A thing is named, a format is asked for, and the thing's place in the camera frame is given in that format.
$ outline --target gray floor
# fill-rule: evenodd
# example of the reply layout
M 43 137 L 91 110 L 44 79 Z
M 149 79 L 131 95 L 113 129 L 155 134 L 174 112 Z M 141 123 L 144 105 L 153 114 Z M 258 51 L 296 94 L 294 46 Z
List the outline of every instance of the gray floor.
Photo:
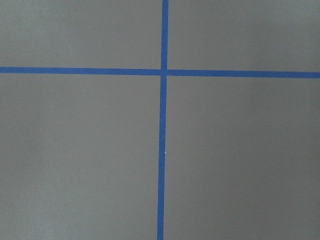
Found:
M 0 67 L 159 69 L 160 0 L 3 0 Z M 170 0 L 169 69 L 320 71 L 317 0 Z M 168 77 L 165 240 L 320 239 L 320 81 Z M 159 76 L 0 74 L 0 239 L 157 238 Z

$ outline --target blue tape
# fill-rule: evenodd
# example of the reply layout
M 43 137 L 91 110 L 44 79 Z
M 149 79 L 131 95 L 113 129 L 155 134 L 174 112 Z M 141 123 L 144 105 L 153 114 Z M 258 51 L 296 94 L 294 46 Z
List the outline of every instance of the blue tape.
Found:
M 320 72 L 168 69 L 168 76 L 320 79 Z
M 144 75 L 159 76 L 159 69 L 79 68 L 79 67 L 0 67 L 3 74 L 82 74 L 82 75 Z
M 162 0 L 157 240 L 164 239 L 169 0 Z

